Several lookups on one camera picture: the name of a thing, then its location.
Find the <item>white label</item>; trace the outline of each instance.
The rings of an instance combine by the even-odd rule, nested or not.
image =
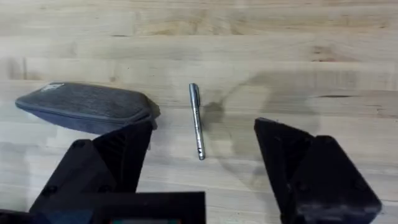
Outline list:
[[[55,90],[55,89],[57,89],[57,88],[59,88],[59,87],[61,87],[63,85],[64,85],[63,83],[61,83],[61,84],[48,84],[45,87],[43,87],[41,89],[41,91]]]

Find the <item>fabric pouch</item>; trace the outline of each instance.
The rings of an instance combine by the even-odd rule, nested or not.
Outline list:
[[[151,120],[159,107],[146,95],[129,90],[81,83],[51,83],[22,96],[16,106],[50,123],[93,134]]]

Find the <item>wood grain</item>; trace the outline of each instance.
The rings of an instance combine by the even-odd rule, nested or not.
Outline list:
[[[0,208],[28,210],[69,145],[16,98],[52,81],[145,93],[140,192],[205,190],[208,223],[280,223],[253,131],[332,135],[398,219],[398,4],[391,0],[0,0]],[[201,92],[197,159],[188,84]]]

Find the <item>gray pouch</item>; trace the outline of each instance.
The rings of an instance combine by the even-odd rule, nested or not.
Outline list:
[[[16,106],[50,123],[94,134],[151,120],[159,107],[146,95],[129,90],[80,83],[51,83],[22,96]]]

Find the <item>pen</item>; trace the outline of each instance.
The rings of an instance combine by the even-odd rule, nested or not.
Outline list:
[[[199,99],[199,88],[195,83],[189,84],[189,95],[191,98],[192,113],[193,113],[193,124],[195,125],[195,134],[197,136],[197,148],[200,160],[205,159],[205,145],[203,143],[203,135],[201,132],[200,122],[200,99]]]

